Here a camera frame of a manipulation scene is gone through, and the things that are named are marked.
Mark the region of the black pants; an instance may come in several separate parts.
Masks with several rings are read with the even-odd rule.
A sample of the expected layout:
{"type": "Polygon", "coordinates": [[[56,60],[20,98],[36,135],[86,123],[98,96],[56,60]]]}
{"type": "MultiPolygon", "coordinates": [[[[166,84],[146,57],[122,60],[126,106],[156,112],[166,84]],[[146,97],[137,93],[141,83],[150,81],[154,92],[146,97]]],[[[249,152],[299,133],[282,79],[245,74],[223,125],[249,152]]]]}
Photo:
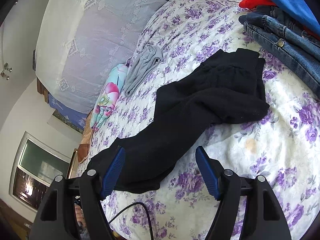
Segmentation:
{"type": "Polygon", "coordinates": [[[137,135],[116,139],[88,164],[100,176],[102,198],[113,190],[157,190],[177,161],[210,125],[261,120],[268,112],[255,51],[219,50],[191,74],[157,89],[153,121],[137,135]]]}

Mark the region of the brown pillow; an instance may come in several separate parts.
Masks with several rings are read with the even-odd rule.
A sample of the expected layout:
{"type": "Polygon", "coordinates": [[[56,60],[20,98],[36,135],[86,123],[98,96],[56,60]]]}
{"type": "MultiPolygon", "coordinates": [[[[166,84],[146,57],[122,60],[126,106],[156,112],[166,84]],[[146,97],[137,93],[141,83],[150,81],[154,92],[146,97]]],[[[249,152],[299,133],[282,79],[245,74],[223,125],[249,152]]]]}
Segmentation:
{"type": "Polygon", "coordinates": [[[78,162],[81,164],[83,163],[88,156],[89,153],[89,148],[91,145],[91,139],[92,139],[92,134],[93,134],[93,129],[91,128],[91,117],[92,117],[92,112],[88,114],[86,121],[85,121],[85,127],[84,127],[84,132],[82,134],[82,139],[80,142],[80,145],[78,147],[78,162]]]}

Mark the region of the purple floral bedspread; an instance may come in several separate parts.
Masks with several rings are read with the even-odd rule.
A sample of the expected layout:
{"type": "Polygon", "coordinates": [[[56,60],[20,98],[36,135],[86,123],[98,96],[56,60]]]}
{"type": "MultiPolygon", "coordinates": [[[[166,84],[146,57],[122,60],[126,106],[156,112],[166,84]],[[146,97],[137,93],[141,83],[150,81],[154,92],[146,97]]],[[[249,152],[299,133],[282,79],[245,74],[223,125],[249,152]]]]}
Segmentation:
{"type": "MultiPolygon", "coordinates": [[[[218,50],[257,51],[265,59],[267,116],[259,122],[210,126],[198,139],[210,157],[240,176],[263,175],[275,192],[291,237],[300,239],[319,213],[319,100],[272,54],[249,38],[238,18],[241,0],[170,0],[149,20],[136,47],[163,51],[164,61],[94,133],[89,157],[153,120],[156,90],[190,74],[218,50]]],[[[190,149],[156,191],[116,191],[102,203],[111,228],[125,239],[204,239],[218,208],[190,149]]]]}

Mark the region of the blue patterned bedding bundle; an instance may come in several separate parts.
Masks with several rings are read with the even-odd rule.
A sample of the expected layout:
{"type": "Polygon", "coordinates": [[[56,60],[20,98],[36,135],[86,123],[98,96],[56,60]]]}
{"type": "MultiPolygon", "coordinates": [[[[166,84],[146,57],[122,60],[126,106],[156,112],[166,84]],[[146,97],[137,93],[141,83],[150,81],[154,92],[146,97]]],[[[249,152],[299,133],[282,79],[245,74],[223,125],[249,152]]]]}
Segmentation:
{"type": "Polygon", "coordinates": [[[63,103],[56,100],[51,94],[48,94],[48,102],[50,107],[57,110],[57,112],[63,116],[65,120],[69,121],[69,123],[81,130],[84,129],[87,114],[77,112],[65,106],[63,103]]]}

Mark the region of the turquoise floral folded quilt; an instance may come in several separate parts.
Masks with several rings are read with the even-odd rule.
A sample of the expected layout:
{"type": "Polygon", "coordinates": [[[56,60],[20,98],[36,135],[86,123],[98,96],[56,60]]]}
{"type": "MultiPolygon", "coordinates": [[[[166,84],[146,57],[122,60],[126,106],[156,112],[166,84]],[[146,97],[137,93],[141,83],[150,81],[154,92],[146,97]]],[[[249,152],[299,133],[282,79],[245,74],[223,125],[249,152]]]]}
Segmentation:
{"type": "Polygon", "coordinates": [[[98,130],[112,114],[124,85],[127,71],[128,67],[125,64],[118,64],[110,71],[92,112],[91,129],[98,130]]]}

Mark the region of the blue denim jeans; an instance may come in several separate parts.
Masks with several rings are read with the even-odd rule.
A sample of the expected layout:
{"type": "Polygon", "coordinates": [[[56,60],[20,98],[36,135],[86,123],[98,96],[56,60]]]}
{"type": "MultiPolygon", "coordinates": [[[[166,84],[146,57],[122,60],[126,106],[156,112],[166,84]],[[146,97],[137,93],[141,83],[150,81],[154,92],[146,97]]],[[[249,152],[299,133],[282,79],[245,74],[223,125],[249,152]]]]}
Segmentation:
{"type": "Polygon", "coordinates": [[[259,5],[239,17],[245,32],[319,96],[319,40],[279,7],[259,5]]]}

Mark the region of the grey folded garment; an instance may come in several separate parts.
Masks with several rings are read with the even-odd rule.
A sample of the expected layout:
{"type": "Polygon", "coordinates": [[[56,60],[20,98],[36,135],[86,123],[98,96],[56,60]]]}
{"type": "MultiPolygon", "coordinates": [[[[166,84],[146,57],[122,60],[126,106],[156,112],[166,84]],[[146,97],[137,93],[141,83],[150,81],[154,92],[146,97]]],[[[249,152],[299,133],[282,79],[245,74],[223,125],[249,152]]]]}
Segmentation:
{"type": "Polygon", "coordinates": [[[124,94],[131,97],[145,78],[163,61],[163,54],[158,46],[147,45],[136,56],[124,83],[124,94]]]}

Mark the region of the lavender lace-covered headboard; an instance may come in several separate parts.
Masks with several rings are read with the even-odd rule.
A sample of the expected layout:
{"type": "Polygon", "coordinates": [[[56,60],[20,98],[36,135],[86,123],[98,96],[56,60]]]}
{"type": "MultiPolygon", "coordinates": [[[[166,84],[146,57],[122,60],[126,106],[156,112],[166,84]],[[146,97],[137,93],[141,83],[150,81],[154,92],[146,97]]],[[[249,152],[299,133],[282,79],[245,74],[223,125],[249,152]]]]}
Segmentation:
{"type": "Polygon", "coordinates": [[[113,67],[129,59],[168,0],[49,0],[35,50],[36,76],[80,113],[94,106],[113,67]]]}

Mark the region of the red garment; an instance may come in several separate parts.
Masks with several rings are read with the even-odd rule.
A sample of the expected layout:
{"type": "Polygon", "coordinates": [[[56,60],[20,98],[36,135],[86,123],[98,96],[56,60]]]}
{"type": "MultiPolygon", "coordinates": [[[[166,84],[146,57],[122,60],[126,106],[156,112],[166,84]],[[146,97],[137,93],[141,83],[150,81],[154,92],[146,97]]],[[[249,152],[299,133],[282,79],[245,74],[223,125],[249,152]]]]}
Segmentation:
{"type": "Polygon", "coordinates": [[[280,24],[286,26],[300,36],[315,38],[319,41],[319,35],[296,21],[271,0],[242,0],[239,3],[239,7],[251,10],[247,15],[239,17],[239,22],[241,24],[247,22],[248,24],[267,30],[266,24],[263,23],[263,16],[266,15],[274,18],[280,24]]]}

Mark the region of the blue garment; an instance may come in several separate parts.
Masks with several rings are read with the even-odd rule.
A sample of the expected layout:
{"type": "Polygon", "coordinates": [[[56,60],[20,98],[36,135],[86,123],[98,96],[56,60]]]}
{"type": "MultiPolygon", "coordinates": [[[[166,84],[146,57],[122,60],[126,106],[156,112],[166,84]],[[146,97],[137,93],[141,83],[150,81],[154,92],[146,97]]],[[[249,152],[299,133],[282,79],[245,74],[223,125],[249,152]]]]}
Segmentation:
{"type": "Polygon", "coordinates": [[[271,0],[292,18],[319,36],[319,23],[304,0],[271,0]]]}

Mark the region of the window with white frame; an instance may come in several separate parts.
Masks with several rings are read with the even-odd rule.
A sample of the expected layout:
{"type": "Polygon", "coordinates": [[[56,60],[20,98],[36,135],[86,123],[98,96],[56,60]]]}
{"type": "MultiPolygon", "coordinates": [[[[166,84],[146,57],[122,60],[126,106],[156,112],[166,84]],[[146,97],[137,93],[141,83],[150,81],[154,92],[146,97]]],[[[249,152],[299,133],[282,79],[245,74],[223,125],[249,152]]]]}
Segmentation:
{"type": "Polygon", "coordinates": [[[70,157],[25,132],[12,166],[9,194],[36,212],[54,178],[67,176],[70,162],[70,157]]]}

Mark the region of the wall coat hooks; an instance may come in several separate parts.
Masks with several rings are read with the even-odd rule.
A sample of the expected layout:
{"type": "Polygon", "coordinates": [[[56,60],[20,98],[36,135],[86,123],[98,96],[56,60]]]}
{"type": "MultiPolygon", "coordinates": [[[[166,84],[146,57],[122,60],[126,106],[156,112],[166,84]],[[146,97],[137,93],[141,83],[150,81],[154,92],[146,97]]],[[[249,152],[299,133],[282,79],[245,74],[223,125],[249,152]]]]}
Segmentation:
{"type": "Polygon", "coordinates": [[[9,67],[8,63],[6,62],[3,65],[3,70],[1,71],[1,77],[6,80],[9,80],[10,79],[9,73],[11,73],[11,72],[12,72],[12,68],[9,67]]]}

